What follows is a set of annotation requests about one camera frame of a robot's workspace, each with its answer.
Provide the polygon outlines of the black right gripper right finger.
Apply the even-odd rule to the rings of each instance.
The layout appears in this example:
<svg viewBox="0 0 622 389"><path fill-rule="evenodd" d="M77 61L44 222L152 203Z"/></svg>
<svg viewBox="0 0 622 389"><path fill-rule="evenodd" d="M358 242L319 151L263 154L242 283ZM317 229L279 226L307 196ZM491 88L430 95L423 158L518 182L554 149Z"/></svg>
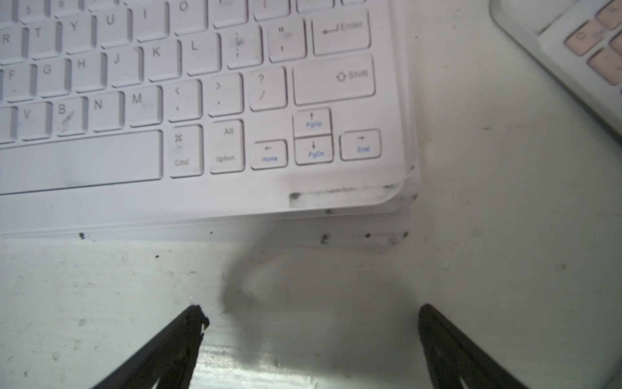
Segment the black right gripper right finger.
<svg viewBox="0 0 622 389"><path fill-rule="evenodd" d="M435 389L526 389L434 306L420 308L418 330Z"/></svg>

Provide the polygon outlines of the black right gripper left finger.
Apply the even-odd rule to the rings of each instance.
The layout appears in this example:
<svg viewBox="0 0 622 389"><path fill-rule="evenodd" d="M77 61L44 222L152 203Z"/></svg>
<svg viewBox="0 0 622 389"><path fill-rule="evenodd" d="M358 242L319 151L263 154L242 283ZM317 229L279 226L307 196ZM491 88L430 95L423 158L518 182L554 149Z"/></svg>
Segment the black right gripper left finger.
<svg viewBox="0 0 622 389"><path fill-rule="evenodd" d="M96 387L188 388L209 325L199 305L187 307Z"/></svg>

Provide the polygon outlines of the white keyboard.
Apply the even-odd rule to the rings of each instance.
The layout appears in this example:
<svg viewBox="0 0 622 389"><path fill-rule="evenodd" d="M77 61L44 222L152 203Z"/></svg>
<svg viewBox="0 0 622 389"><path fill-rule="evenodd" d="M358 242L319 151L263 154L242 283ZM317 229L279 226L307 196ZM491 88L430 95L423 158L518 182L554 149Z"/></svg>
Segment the white keyboard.
<svg viewBox="0 0 622 389"><path fill-rule="evenodd" d="M401 1L4 1L1 233L389 212Z"/></svg>

